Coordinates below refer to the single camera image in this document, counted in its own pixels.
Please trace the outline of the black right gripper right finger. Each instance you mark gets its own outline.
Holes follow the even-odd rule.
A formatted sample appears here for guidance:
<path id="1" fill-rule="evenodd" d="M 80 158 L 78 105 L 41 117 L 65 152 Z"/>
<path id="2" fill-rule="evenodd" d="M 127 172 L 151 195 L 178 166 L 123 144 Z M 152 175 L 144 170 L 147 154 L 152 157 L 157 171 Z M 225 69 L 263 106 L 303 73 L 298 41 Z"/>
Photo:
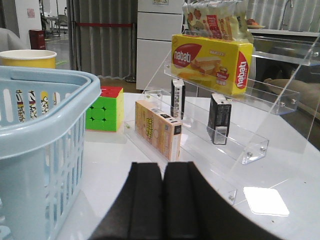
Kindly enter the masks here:
<path id="1" fill-rule="evenodd" d="M 227 203 L 193 162 L 170 162 L 163 184 L 167 240 L 278 239 Z"/>

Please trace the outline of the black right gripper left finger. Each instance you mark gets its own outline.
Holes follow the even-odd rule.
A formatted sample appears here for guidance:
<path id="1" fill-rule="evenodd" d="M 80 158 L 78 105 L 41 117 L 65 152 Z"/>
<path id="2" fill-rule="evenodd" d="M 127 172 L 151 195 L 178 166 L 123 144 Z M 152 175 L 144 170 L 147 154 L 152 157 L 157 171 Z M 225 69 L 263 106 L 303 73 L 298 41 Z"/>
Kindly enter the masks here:
<path id="1" fill-rule="evenodd" d="M 131 164 L 117 198 L 91 240 L 161 240 L 162 176 L 157 163 Z"/>

